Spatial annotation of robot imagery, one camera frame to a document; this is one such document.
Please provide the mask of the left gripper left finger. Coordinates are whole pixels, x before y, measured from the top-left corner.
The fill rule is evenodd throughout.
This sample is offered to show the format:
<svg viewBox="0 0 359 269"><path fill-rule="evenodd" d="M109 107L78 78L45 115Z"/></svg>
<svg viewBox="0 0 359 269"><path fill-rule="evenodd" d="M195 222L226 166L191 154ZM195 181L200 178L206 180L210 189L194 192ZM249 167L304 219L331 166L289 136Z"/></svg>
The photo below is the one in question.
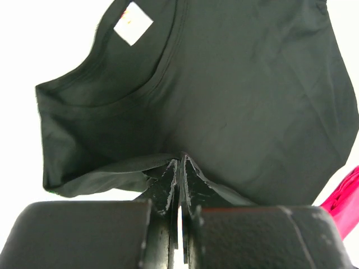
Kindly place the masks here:
<svg viewBox="0 0 359 269"><path fill-rule="evenodd" d="M172 160L162 176L135 200L146 201L145 239L141 243L138 268L173 268L178 248L177 215L179 187L178 160Z"/></svg>

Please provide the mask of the black t shirt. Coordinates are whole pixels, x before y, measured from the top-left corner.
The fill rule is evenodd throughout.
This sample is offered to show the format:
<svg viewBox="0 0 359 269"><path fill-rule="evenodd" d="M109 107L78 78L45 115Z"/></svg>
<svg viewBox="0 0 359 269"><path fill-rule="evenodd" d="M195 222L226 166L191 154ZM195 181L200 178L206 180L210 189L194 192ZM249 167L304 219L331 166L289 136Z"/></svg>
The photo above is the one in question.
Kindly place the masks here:
<svg viewBox="0 0 359 269"><path fill-rule="evenodd" d="M114 1L36 97L43 187L63 197L142 192L187 155L222 193L309 205L358 133L325 1Z"/></svg>

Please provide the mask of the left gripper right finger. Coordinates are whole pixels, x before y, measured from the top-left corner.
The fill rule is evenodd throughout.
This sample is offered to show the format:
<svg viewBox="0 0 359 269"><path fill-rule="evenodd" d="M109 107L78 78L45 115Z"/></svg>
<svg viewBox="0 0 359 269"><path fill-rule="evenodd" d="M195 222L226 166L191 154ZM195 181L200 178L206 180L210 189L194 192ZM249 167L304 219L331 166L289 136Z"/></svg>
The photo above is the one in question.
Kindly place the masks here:
<svg viewBox="0 0 359 269"><path fill-rule="evenodd" d="M208 180L187 153L179 165L184 261L189 268L207 268L204 210L254 206L255 203L225 186Z"/></svg>

